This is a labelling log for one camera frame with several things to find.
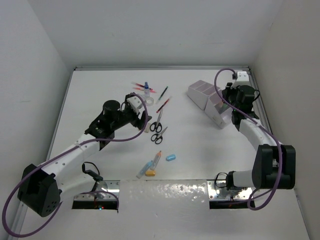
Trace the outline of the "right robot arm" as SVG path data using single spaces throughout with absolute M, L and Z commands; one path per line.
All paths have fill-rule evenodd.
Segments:
M 253 111 L 257 90 L 249 85 L 234 87 L 227 83 L 222 97 L 234 107 L 231 120 L 253 148 L 256 156 L 253 168 L 246 171 L 230 171 L 226 177 L 226 189 L 256 188 L 272 189 L 281 168 L 278 189 L 293 189 L 296 183 L 296 150 L 292 145 L 283 145 L 272 138 L 260 125 L 259 117 Z

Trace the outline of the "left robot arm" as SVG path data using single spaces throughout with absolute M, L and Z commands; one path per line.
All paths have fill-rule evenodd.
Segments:
M 127 124 L 143 131 L 151 119 L 146 110 L 140 111 L 145 107 L 143 98 L 136 93 L 126 95 L 124 108 L 116 100 L 106 101 L 101 113 L 65 152 L 24 169 L 17 198 L 39 216 L 47 217 L 59 203 L 90 191 L 103 177 L 82 164 L 108 143 L 115 142 L 116 130 Z

